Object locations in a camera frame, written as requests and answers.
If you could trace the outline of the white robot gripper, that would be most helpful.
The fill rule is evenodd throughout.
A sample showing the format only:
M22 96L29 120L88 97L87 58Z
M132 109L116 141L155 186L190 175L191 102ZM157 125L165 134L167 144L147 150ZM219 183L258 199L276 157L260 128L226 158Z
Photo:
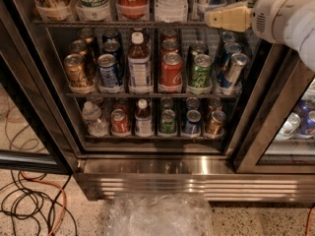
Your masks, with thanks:
M209 27L236 32L250 29L251 19L254 33L271 43L315 43L315 0L258 0L253 10L237 2L204 14Z

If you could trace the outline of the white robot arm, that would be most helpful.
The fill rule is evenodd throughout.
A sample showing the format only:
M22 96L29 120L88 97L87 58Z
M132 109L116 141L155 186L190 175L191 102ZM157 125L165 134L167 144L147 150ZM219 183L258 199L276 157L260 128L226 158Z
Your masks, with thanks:
M315 0L257 0L253 8L237 2L207 11L205 23L216 29L245 32L298 52L315 71Z

